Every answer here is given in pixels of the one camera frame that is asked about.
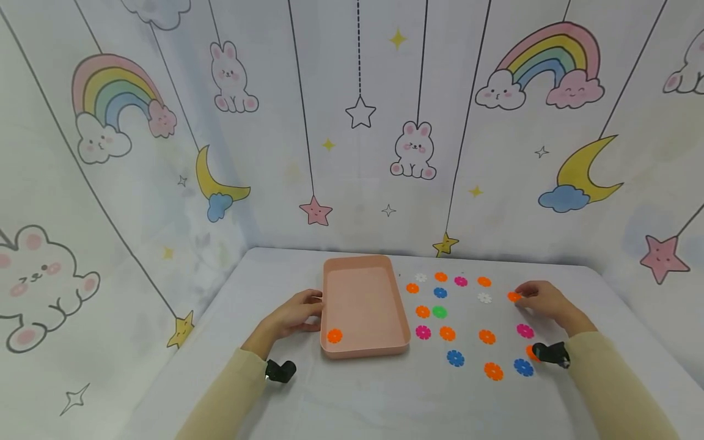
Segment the person's right hand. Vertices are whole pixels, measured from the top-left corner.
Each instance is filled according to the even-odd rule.
[[[539,315],[555,320],[569,337],[582,332],[597,331],[592,321],[550,282],[527,281],[516,287],[515,291],[523,296],[516,301],[516,306],[529,308]]]

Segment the blue cloud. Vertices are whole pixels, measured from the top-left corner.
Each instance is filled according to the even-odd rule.
[[[208,220],[215,223],[225,216],[225,211],[232,206],[232,197],[227,194],[213,194],[208,199]]]
[[[538,198],[544,208],[552,208],[556,213],[582,209],[589,203],[590,197],[584,191],[572,185],[560,185],[553,191],[546,192]]]

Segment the white cloud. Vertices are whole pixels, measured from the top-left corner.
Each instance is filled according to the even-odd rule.
[[[110,157],[121,157],[132,149],[132,141],[125,133],[118,133],[107,125],[103,127],[90,113],[81,113],[76,118],[76,127],[81,140],[78,155],[85,163],[105,163]]]
[[[122,0],[122,4],[143,22],[153,23],[161,30],[178,27],[181,14],[191,9],[191,0]]]
[[[489,77],[488,85],[477,92],[475,100],[480,106],[513,110],[523,105],[526,94],[520,84],[513,84],[511,72],[497,70]]]

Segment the crescent moon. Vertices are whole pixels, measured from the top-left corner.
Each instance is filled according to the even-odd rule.
[[[599,139],[575,151],[560,168],[560,172],[558,172],[558,185],[572,185],[576,189],[581,189],[589,196],[589,203],[606,199],[611,194],[614,194],[623,183],[613,185],[612,187],[599,187],[591,181],[589,168],[591,168],[591,164],[601,150],[614,140],[615,137],[616,136],[609,136]]]
[[[206,199],[217,193],[232,197],[232,201],[245,199],[249,195],[250,187],[228,187],[213,179],[208,169],[208,147],[209,145],[204,146],[198,152],[198,158],[196,159],[196,178],[203,195]]]

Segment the black string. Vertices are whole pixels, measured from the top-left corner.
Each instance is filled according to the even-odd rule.
[[[357,0],[357,79],[359,83],[359,96],[362,96],[362,49],[359,30],[359,0]]]
[[[482,59],[482,48],[484,48],[484,38],[486,36],[486,25],[489,23],[489,11],[491,10],[491,0],[486,5],[486,17],[484,18],[484,29],[482,30],[482,40],[479,42],[479,53],[477,54],[477,64],[474,66],[474,76],[472,78],[472,89],[470,91],[470,102],[467,104],[467,115],[465,116],[465,128],[462,130],[462,140],[460,141],[460,153],[457,156],[457,168],[455,168],[455,177],[452,179],[452,191],[450,192],[450,206],[447,208],[447,221],[445,222],[445,233],[450,225],[450,212],[452,211],[452,200],[455,197],[455,183],[457,183],[457,174],[460,171],[460,159],[462,158],[462,148],[465,145],[465,135],[467,134],[467,124],[470,120],[470,109],[474,101],[474,86],[477,83],[477,72],[479,71],[479,61]]]
[[[122,244],[127,249],[127,252],[134,259],[134,261],[137,263],[139,268],[142,269],[144,276],[146,276],[146,278],[149,280],[149,283],[151,284],[151,286],[154,288],[154,290],[156,290],[156,293],[159,294],[162,301],[164,301],[164,304],[169,309],[169,311],[171,312],[173,317],[177,318],[176,313],[171,308],[169,303],[166,301],[166,298],[164,298],[164,295],[162,295],[159,288],[156,286],[156,284],[154,284],[154,281],[149,276],[149,273],[147,273],[146,269],[144,268],[142,263],[139,261],[139,259],[137,259],[137,256],[134,254],[134,252],[132,252],[132,249],[127,244],[125,239],[122,237],[122,235],[120,234],[120,231],[118,231],[118,228],[117,228],[117,226],[115,226],[113,219],[110,218],[110,216],[108,215],[108,211],[105,209],[102,202],[100,202],[100,199],[98,198],[98,194],[96,194],[95,190],[93,189],[93,186],[91,186],[90,181],[88,180],[88,177],[86,177],[85,172],[83,171],[80,163],[78,162],[78,158],[76,157],[75,153],[71,149],[71,145],[68,143],[68,139],[66,139],[66,135],[64,134],[63,130],[61,129],[61,125],[58,123],[58,119],[56,119],[56,114],[54,113],[54,110],[51,107],[51,104],[49,103],[49,98],[46,97],[46,93],[44,93],[44,88],[42,87],[42,84],[39,82],[39,78],[37,77],[37,74],[34,71],[32,64],[30,63],[30,59],[27,57],[27,53],[25,52],[24,48],[22,47],[22,44],[20,43],[20,39],[17,37],[15,30],[13,29],[12,25],[10,25],[10,21],[8,20],[7,16],[5,15],[5,11],[3,11],[2,6],[0,6],[0,15],[2,16],[2,19],[5,22],[5,25],[7,26],[7,28],[10,30],[10,33],[12,34],[12,38],[14,38],[15,43],[17,44],[17,47],[20,49],[20,53],[22,54],[22,57],[25,59],[25,63],[27,64],[27,67],[30,69],[30,73],[32,74],[32,77],[34,78],[34,82],[37,83],[37,88],[39,89],[39,93],[42,94],[42,98],[44,98],[44,103],[46,104],[46,107],[49,109],[49,113],[51,114],[51,118],[54,119],[54,123],[56,124],[56,128],[58,128],[58,132],[59,132],[59,134],[61,134],[61,138],[63,138],[63,141],[66,144],[66,147],[68,148],[69,152],[71,153],[73,160],[76,162],[76,166],[78,167],[78,170],[80,171],[81,176],[83,176],[83,180],[86,182],[88,189],[90,189],[90,192],[93,194],[95,201],[98,202],[98,206],[103,211],[103,214],[105,214],[105,217],[108,219],[108,222],[113,227],[113,230],[117,234],[118,238],[120,239]]]
[[[569,1],[567,2],[567,8],[565,9],[565,14],[564,14],[564,16],[562,17],[562,21],[567,20],[567,12],[570,10],[570,4],[572,4],[572,0],[569,0]]]
[[[78,0],[73,0],[73,3],[75,3],[76,8],[78,8],[78,12],[81,14],[81,17],[83,18],[83,23],[85,23],[86,27],[88,28],[88,32],[90,32],[90,36],[93,38],[93,42],[95,43],[96,46],[98,46],[98,52],[100,52],[102,54],[103,49],[100,48],[100,44],[98,43],[98,39],[96,39],[95,34],[93,33],[93,29],[90,28],[90,25],[88,24],[88,20],[86,19],[86,16],[83,13],[83,10],[78,5]]]
[[[156,48],[159,50],[159,54],[161,55],[161,60],[164,62],[164,67],[166,68],[166,73],[169,75],[169,80],[171,80],[171,86],[174,88],[174,93],[176,93],[176,99],[178,101],[178,105],[181,107],[181,113],[183,113],[183,118],[186,120],[186,126],[188,127],[188,131],[191,133],[191,138],[193,139],[193,144],[196,146],[196,150],[200,149],[198,148],[198,141],[196,141],[196,135],[193,134],[193,129],[191,129],[191,123],[188,122],[188,116],[186,116],[186,110],[183,108],[183,103],[181,103],[181,97],[178,96],[178,90],[176,89],[176,84],[174,83],[174,79],[171,76],[171,71],[169,70],[169,65],[166,63],[166,58],[164,58],[164,53],[161,51],[161,45],[159,44],[159,38],[156,37],[156,31],[154,30],[154,24],[149,23],[149,27],[151,28],[151,34],[154,36],[154,41],[156,41]]]
[[[423,49],[420,55],[420,84],[418,85],[418,112],[415,114],[415,125],[420,124],[420,95],[423,90],[423,66],[425,65],[425,35],[428,30],[428,1],[425,0],[425,22],[423,23]]]
[[[215,21],[215,13],[213,12],[213,4],[208,0],[208,5],[210,6],[210,16],[213,17],[213,27],[215,28],[215,36],[218,38],[218,46],[222,49],[222,44],[220,43],[220,33],[218,32],[218,23]]]
[[[298,44],[296,43],[296,29],[294,27],[294,13],[291,10],[291,0],[289,3],[289,17],[291,18],[291,35],[294,38],[294,53],[296,55],[296,70],[298,71],[298,90],[301,92],[301,110],[303,111],[303,128],[306,131],[306,148],[308,149],[308,171],[310,172],[310,190],[315,197],[315,185],[313,184],[313,164],[310,161],[310,141],[308,140],[308,123],[306,122],[306,103],[303,101],[303,84],[301,83],[301,64],[298,61]]]
[[[648,32],[648,37],[646,38],[646,42],[643,43],[643,47],[641,47],[641,51],[638,54],[638,58],[636,58],[636,62],[633,63],[633,68],[631,69],[631,72],[628,74],[628,78],[626,79],[626,82],[623,84],[623,88],[621,89],[621,93],[619,93],[618,98],[616,98],[616,103],[614,104],[614,107],[611,109],[611,113],[609,113],[609,117],[606,120],[606,124],[604,124],[603,130],[601,130],[601,134],[599,135],[599,139],[601,139],[604,136],[604,132],[606,132],[606,127],[608,127],[609,122],[611,122],[611,117],[614,116],[614,112],[616,111],[616,107],[618,107],[618,103],[621,101],[621,96],[623,96],[623,93],[626,91],[626,87],[628,87],[628,83],[631,81],[631,77],[633,76],[633,72],[636,71],[636,67],[638,66],[638,62],[641,60],[643,52],[646,51],[646,46],[648,46],[648,42],[650,41],[650,36],[653,35],[653,31],[655,30],[655,26],[658,24],[658,21],[660,20],[660,16],[662,15],[662,11],[665,9],[666,4],[667,4],[667,0],[665,0],[662,3],[662,6],[660,7],[660,12],[658,12],[658,16],[655,18],[655,22],[653,23],[653,26],[650,28],[650,32]]]
[[[699,215],[699,213],[702,212],[703,209],[704,209],[704,205],[700,206],[699,209],[697,210],[697,212],[695,212],[694,215],[692,215],[692,216],[689,218],[689,220],[687,220],[687,223],[684,224],[684,226],[682,227],[682,229],[680,229],[679,232],[677,232],[677,235],[675,235],[675,236],[676,236],[676,237],[679,237],[679,236],[682,234],[682,232],[684,232],[684,230],[687,229],[687,227],[689,226],[689,224],[692,223],[695,218],[697,218],[697,215]]]

